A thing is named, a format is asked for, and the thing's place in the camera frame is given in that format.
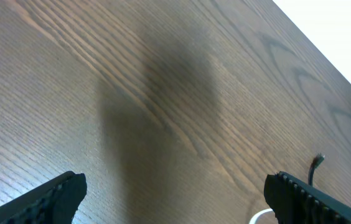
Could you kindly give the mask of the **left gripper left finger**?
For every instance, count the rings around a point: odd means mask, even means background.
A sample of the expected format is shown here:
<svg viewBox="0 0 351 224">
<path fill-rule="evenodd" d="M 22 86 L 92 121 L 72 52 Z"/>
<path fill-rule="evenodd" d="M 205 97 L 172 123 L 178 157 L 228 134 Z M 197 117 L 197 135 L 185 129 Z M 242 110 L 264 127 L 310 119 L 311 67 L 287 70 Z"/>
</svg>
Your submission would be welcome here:
<svg viewBox="0 0 351 224">
<path fill-rule="evenodd" d="M 86 194 L 85 174 L 67 171 L 0 206 L 0 223 L 71 223 Z"/>
</svg>

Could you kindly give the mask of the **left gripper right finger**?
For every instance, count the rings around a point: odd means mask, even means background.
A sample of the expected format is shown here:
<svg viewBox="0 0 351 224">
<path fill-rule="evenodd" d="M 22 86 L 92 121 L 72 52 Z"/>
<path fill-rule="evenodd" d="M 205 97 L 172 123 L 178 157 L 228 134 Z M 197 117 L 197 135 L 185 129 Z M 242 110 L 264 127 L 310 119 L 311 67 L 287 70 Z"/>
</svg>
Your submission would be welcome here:
<svg viewBox="0 0 351 224">
<path fill-rule="evenodd" d="M 268 175 L 264 198 L 279 223 L 351 224 L 351 208 L 287 172 Z"/>
</svg>

